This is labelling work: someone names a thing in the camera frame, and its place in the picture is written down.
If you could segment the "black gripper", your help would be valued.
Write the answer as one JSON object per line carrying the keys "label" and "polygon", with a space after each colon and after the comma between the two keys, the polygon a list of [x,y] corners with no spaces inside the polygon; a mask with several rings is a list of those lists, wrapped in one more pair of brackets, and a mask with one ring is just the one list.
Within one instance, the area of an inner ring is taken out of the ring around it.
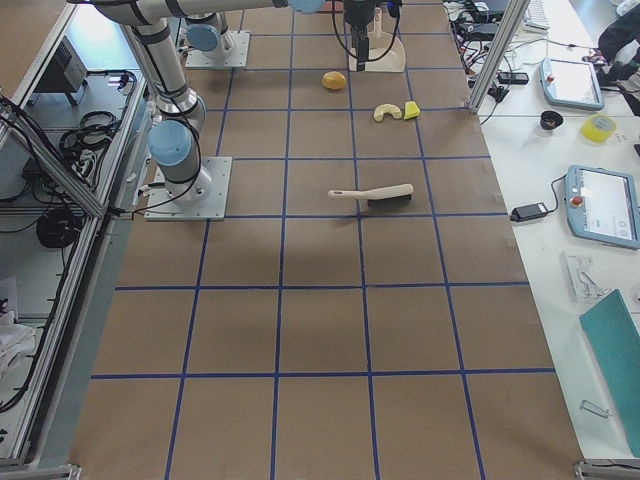
{"label": "black gripper", "polygon": [[351,46],[357,63],[369,59],[369,38],[365,30],[373,21],[375,2],[372,0],[344,0],[344,21],[351,27]]}

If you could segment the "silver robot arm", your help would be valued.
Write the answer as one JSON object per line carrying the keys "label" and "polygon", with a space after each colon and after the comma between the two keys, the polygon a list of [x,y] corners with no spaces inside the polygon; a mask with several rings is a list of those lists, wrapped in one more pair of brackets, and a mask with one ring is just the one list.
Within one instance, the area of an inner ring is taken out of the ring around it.
{"label": "silver robot arm", "polygon": [[189,118],[198,110],[199,97],[186,81],[167,19],[204,16],[227,11],[285,8],[311,14],[323,1],[92,1],[103,16],[133,36],[130,45],[139,50],[140,66],[154,85],[156,104],[168,117]]}
{"label": "silver robot arm", "polygon": [[185,36],[191,47],[209,57],[228,56],[235,46],[224,12],[187,17]]}

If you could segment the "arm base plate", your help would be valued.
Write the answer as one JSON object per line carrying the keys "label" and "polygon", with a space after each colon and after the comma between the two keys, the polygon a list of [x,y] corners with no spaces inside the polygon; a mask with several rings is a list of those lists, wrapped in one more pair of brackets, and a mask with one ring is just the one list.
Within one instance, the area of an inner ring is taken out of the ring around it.
{"label": "arm base plate", "polygon": [[247,64],[251,34],[248,31],[190,30],[186,35],[190,51],[187,69],[244,68]]}
{"label": "arm base plate", "polygon": [[231,170],[231,157],[204,157],[201,172],[189,192],[175,200],[171,193],[179,196],[189,183],[169,183],[152,189],[144,217],[152,221],[223,220]]}

